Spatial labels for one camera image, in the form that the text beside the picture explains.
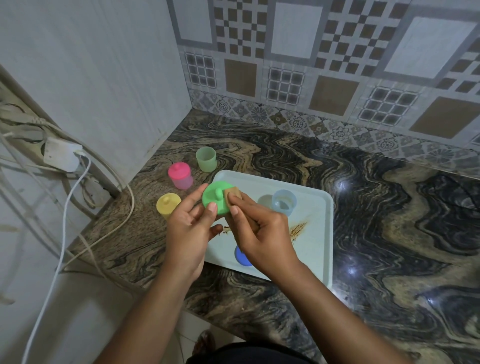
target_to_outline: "person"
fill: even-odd
[[[167,222],[167,248],[159,274],[145,296],[129,312],[95,364],[158,364],[177,323],[185,295],[202,272],[208,242],[219,234],[212,224],[217,206],[196,203],[208,184],[187,196]],[[328,363],[411,363],[392,344],[355,316],[297,258],[285,215],[228,194],[227,222],[248,260],[291,301]],[[260,229],[253,233],[246,216]],[[313,363],[279,345],[230,344],[215,352],[194,355],[187,363]]]

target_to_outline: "plastic tray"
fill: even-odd
[[[325,286],[332,287],[334,204],[328,192],[231,170],[221,170],[213,181],[227,181],[268,208],[275,191],[292,191],[297,206],[288,218],[288,225],[291,232],[295,227],[300,231],[298,235],[292,235],[295,252]],[[228,225],[224,218],[214,224],[218,223],[224,227]],[[255,267],[245,267],[237,262],[234,256],[236,246],[232,232],[224,231],[208,244],[205,261],[269,280]]]

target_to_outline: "tiled wall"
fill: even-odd
[[[480,177],[480,1],[167,2],[194,108]]]

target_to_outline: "person's right hand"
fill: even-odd
[[[225,216],[237,245],[259,271],[272,281],[281,279],[282,274],[300,263],[293,249],[287,216],[256,203],[243,192],[241,196],[243,200],[228,194],[233,206],[231,217]],[[260,226],[257,234],[253,233],[245,215]]]

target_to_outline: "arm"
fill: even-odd
[[[239,248],[250,262],[288,297],[328,363],[411,363],[393,345],[356,317],[297,258],[288,219],[255,203],[228,194],[227,216]],[[260,225],[254,234],[245,216]]]
[[[202,272],[207,244],[223,227],[217,206],[193,205],[207,184],[200,186],[173,211],[167,223],[167,251],[158,276],[130,311],[95,364],[159,363],[177,323],[192,282]]]

